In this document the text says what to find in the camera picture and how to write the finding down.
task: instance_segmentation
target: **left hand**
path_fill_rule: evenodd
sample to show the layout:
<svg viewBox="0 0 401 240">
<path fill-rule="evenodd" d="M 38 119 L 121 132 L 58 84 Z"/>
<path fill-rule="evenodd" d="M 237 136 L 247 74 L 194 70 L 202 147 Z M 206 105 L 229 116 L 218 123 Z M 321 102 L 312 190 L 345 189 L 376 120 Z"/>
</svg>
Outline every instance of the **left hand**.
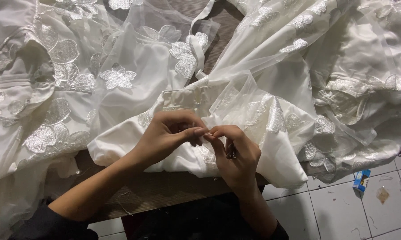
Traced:
<svg viewBox="0 0 401 240">
<path fill-rule="evenodd" d="M 201 118 L 190 110 L 157 112 L 131 153 L 147 168 L 185 142 L 202 145 L 199 137 L 207 132 Z"/>
</svg>

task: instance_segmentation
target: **tulle overlay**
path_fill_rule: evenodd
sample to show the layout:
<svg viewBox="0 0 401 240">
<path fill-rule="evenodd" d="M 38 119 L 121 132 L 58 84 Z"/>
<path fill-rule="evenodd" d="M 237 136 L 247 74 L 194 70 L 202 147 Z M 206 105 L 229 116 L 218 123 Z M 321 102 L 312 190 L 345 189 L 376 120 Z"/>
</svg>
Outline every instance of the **tulle overlay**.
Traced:
<svg viewBox="0 0 401 240">
<path fill-rule="evenodd" d="M 158 111 L 239 126 L 278 188 L 307 181 L 303 161 L 334 182 L 395 158 L 401 0 L 228 1 L 245 18 L 207 76 L 214 0 L 195 19 L 166 0 L 0 1 L 0 239 L 70 186 L 77 151 L 110 165 Z M 164 170 L 219 176 L 209 144 L 146 172 Z"/>
</svg>

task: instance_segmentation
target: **fingernail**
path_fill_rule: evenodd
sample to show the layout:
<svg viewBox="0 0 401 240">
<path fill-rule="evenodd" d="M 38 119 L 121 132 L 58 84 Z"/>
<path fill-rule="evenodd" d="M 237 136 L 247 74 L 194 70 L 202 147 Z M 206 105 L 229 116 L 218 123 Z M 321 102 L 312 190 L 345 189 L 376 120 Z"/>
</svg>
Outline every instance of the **fingernail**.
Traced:
<svg viewBox="0 0 401 240">
<path fill-rule="evenodd" d="M 197 127 L 197 129 L 194 130 L 194 134 L 198 137 L 204 135 L 207 132 L 208 132 L 208 128 Z"/>
</svg>

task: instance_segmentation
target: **white ribbon strap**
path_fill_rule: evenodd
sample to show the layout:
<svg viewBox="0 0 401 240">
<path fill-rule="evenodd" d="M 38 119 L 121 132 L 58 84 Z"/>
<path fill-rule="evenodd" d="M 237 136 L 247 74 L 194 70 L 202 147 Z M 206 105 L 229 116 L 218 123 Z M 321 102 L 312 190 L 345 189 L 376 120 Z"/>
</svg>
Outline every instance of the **white ribbon strap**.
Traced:
<svg viewBox="0 0 401 240">
<path fill-rule="evenodd" d="M 196 59 L 198 60 L 198 65 L 196 66 L 196 69 L 194 70 L 194 75 L 196 76 L 197 79 L 202 79 L 206 76 L 206 74 L 203 73 L 203 65 L 205 62 L 205 55 L 203 54 L 203 49 L 202 46 L 199 44 L 198 40 L 196 37 L 193 35 L 192 30 L 193 30 L 193 25 L 196 23 L 196 21 L 200 19 L 206 18 L 209 13 L 211 12 L 211 9 L 214 6 L 215 0 L 209 0 L 207 6 L 202 10 L 202 12 L 192 21 L 192 25 L 190 26 L 189 30 L 189 35 L 190 35 L 190 40 L 192 41 L 192 46 L 194 49 L 194 53 L 196 55 Z"/>
</svg>

